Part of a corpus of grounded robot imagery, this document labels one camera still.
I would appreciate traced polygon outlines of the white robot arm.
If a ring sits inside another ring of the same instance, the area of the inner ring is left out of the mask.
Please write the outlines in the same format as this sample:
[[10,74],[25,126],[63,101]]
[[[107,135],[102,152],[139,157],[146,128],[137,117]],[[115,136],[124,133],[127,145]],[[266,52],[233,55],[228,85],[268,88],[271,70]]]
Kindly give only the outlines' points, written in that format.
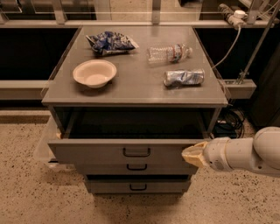
[[185,148],[182,157],[191,165],[217,172],[246,170],[279,178],[280,128],[266,127],[248,138],[217,137]]

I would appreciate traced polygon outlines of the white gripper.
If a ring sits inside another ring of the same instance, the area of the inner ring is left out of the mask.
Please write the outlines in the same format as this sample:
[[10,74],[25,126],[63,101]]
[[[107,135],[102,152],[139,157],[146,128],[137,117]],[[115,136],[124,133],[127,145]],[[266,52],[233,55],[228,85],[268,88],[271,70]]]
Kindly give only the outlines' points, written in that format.
[[231,172],[226,158],[226,146],[229,137],[215,138],[210,142],[201,142],[185,148],[181,155],[189,164],[199,168],[208,165],[217,172]]

